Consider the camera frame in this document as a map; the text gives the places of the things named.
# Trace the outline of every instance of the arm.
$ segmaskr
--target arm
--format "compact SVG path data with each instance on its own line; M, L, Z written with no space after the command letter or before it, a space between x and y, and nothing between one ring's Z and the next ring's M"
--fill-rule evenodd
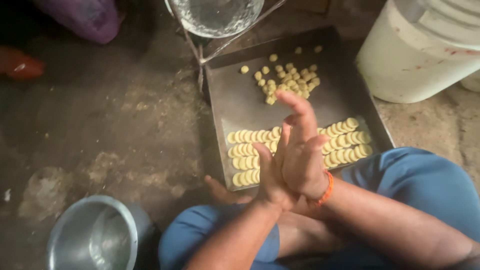
M188 269L250 269L253 260L280 215L293 208L298 196L283 182L280 166L290 128L283 125L275 157L263 144L254 144L260 156L257 197L227 226L212 235L193 255Z
M415 267L443 268L480 254L478 243L435 217L339 179L324 207L373 247Z
M274 204L253 200L239 216L199 248L187 269L250 269L281 213L281 208Z
M294 114L282 174L288 186L318 200L328 186L321 149L328 141L316 133L311 105L289 92L278 100ZM381 252L414 267L443 268L480 257L479 244L435 217L339 179L322 207Z

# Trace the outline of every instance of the hand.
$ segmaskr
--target hand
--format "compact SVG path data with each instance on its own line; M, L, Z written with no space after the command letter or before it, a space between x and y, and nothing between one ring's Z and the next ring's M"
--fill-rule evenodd
M286 128L282 128L287 140L285 153L282 154L283 179L293 191L309 199L319 199L328 187L322 147L329 137L317 134L315 113L307 100L286 91L277 91L276 96L294 111L284 121Z
M284 124L275 157L272 156L272 153L264 144L253 144L260 156L260 189L256 199L280 207L283 212L290 211L299 199L299 196L292 192L283 181L281 172L283 154L287 146L286 130L290 131L290 127Z

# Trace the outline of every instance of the metal bowl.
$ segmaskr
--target metal bowl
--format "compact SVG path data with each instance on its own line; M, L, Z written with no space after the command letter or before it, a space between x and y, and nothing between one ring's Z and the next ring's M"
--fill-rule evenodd
M182 25L201 37L229 37L245 30L258 17L264 0L171 0ZM167 9L173 12L165 0Z
M108 196L70 206L48 241L49 270L132 270L139 246L153 231L147 213Z

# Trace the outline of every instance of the purple bag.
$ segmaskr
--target purple bag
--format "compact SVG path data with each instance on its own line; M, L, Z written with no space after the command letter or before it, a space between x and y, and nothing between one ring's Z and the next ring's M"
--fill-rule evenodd
M78 36L101 44L109 43L118 33L114 0L33 0L44 13Z

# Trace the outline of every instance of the blue pants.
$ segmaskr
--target blue pants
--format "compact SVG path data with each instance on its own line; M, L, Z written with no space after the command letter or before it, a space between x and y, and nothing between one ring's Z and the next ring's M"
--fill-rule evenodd
M462 168L425 150L402 147L359 160L342 171L343 180L410 205L480 242L480 200ZM183 211L160 240L162 270L180 270L209 236L242 209L239 205L196 206ZM279 249L275 226L251 269L286 269L275 263ZM364 243L352 243L317 269L390 269L393 263Z

